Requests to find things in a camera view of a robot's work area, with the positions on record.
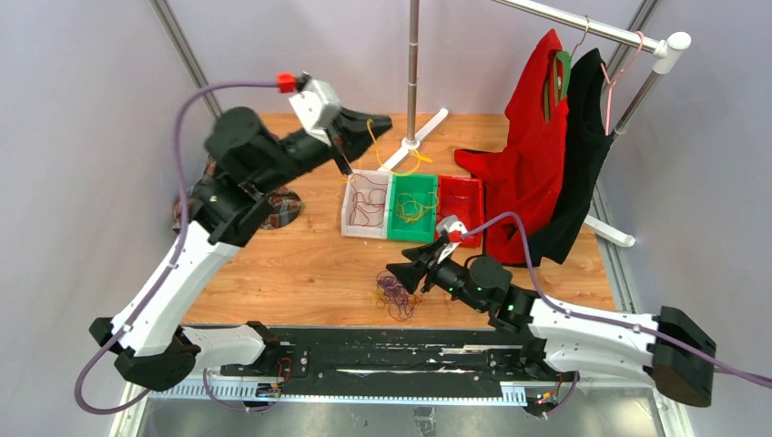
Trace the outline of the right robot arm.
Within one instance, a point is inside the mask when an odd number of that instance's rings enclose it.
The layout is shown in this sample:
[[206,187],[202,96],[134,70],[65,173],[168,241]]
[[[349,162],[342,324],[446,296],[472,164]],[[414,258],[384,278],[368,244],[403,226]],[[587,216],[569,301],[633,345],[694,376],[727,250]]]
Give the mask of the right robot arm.
[[410,293],[437,286],[487,314],[498,331],[529,337],[520,355],[528,377],[613,375],[649,384],[685,405],[711,405],[716,343],[682,310],[664,306],[655,315],[631,314],[548,300],[514,285],[498,260],[481,255],[460,264],[444,257],[444,248],[438,240],[406,249],[406,260],[386,269]]

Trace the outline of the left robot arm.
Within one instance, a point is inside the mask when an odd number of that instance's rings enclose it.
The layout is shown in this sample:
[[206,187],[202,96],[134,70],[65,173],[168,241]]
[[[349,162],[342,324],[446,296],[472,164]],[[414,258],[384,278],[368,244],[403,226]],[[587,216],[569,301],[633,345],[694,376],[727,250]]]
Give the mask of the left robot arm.
[[116,316],[97,318],[90,334],[126,380],[152,391],[176,386],[198,370],[246,365],[267,376],[279,364],[276,339],[258,322],[199,329],[183,318],[217,272],[243,249],[274,208],[271,191],[334,161],[346,169],[392,127],[390,117],[347,108],[276,137],[248,107],[215,122],[205,147],[216,176],[199,190],[163,263]]

